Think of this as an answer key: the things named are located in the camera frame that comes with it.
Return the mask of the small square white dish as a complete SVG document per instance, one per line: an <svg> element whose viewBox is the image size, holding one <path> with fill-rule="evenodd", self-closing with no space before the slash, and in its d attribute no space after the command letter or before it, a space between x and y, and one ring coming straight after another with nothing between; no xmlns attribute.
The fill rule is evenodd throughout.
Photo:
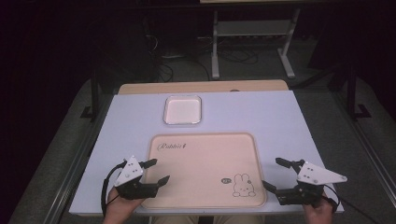
<svg viewBox="0 0 396 224"><path fill-rule="evenodd" d="M196 95L169 96L165 101L163 121L168 125L197 124L202 118L202 100Z"/></svg>

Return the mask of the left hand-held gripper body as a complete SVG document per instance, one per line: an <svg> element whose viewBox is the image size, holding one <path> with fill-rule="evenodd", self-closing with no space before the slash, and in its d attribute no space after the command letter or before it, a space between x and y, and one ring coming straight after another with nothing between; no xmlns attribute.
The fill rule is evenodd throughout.
<svg viewBox="0 0 396 224"><path fill-rule="evenodd" d="M154 198L159 187L157 184L144 184L140 182L144 170L139 165L135 156L132 156L122 168L116 179L114 187L121 198L127 200Z"/></svg>

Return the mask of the large pink rabbit tray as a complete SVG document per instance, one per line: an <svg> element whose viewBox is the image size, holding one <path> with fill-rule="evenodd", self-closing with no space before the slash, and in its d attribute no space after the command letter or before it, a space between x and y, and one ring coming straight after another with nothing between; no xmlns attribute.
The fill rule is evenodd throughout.
<svg viewBox="0 0 396 224"><path fill-rule="evenodd" d="M147 209L231 209L266 202L262 168L249 133L167 134L152 138L148 152L157 163L145 183L167 176Z"/></svg>

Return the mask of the white metal stand frame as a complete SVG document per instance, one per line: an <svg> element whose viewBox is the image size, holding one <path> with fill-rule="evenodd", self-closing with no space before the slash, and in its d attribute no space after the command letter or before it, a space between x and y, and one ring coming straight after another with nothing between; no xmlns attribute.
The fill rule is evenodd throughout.
<svg viewBox="0 0 396 224"><path fill-rule="evenodd" d="M220 21L218 12L214 12L211 68L212 77L219 79L219 55L218 38L231 36L274 36L285 37L285 42L281 48L277 49L278 57L283 65L286 76L294 79L295 74L288 59L288 50L292 40L294 30L300 15L300 9L293 11L293 15L288 20L269 20L269 21Z"/></svg>

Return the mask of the person's right hand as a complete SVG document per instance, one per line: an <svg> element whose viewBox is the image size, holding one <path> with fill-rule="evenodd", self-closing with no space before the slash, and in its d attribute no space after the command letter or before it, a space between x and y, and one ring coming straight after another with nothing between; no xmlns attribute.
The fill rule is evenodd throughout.
<svg viewBox="0 0 396 224"><path fill-rule="evenodd" d="M306 224L332 224L332 205L326 198L323 195L317 207L303 205Z"/></svg>

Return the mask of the wooden table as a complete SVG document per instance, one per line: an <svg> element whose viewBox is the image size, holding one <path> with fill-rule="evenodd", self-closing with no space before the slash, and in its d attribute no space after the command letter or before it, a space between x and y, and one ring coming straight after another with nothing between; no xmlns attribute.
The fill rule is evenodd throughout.
<svg viewBox="0 0 396 224"><path fill-rule="evenodd" d="M284 80L232 80L123 84L119 94L157 94L225 91L287 91Z"/></svg>

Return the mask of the person's left hand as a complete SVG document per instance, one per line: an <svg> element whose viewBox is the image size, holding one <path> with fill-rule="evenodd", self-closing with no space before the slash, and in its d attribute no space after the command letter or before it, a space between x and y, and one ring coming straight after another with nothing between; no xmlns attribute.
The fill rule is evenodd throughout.
<svg viewBox="0 0 396 224"><path fill-rule="evenodd" d="M110 203L106 207L106 215L103 224L123 224L144 201L144 199L126 200L120 198L113 188L108 195Z"/></svg>

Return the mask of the black metal stand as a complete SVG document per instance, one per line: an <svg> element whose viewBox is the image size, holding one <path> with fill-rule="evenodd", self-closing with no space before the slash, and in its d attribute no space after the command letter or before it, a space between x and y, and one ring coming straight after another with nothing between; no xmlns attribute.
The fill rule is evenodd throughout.
<svg viewBox="0 0 396 224"><path fill-rule="evenodd" d="M91 72L91 104L89 106L85 106L83 112L81 113L81 117L83 119L89 119L91 122L94 122L99 114L99 83L97 79L96 66L92 66Z"/></svg>
<svg viewBox="0 0 396 224"><path fill-rule="evenodd" d="M353 119L370 118L371 114L365 105L356 104L357 75L352 65L347 70L346 110Z"/></svg>

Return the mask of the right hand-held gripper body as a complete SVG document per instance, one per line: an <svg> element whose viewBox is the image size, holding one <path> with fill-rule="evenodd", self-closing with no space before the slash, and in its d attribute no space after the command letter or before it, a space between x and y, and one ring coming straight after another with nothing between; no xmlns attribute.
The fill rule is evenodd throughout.
<svg viewBox="0 0 396 224"><path fill-rule="evenodd" d="M327 184L347 182L347 177L328 169L319 167L311 162L300 160L291 161L297 176L297 185L292 189L278 189L276 197L281 205L306 204L318 206ZM332 206L338 203L326 198Z"/></svg>

